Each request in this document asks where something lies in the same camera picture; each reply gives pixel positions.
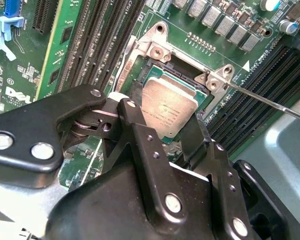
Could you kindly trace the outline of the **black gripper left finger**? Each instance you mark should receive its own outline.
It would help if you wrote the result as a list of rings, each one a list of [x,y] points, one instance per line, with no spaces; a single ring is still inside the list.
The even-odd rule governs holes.
[[[64,151],[88,136],[103,141],[102,174],[126,162],[146,172],[151,161],[168,162],[135,101],[114,101],[91,85],[80,85],[0,115],[0,183],[50,186]]]

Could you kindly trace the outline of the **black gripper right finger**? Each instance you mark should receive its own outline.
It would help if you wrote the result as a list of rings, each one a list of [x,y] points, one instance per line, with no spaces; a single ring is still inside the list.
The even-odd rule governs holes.
[[[188,169],[209,180],[212,230],[218,240],[299,240],[300,224],[257,170],[232,163],[193,114],[180,131]]]

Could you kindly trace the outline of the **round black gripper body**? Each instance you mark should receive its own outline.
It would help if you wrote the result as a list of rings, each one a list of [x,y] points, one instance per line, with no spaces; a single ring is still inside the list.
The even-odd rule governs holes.
[[[151,161],[150,172],[125,162],[67,193],[46,226],[49,240],[212,240],[215,177],[228,161],[206,162],[199,176],[168,161]]]

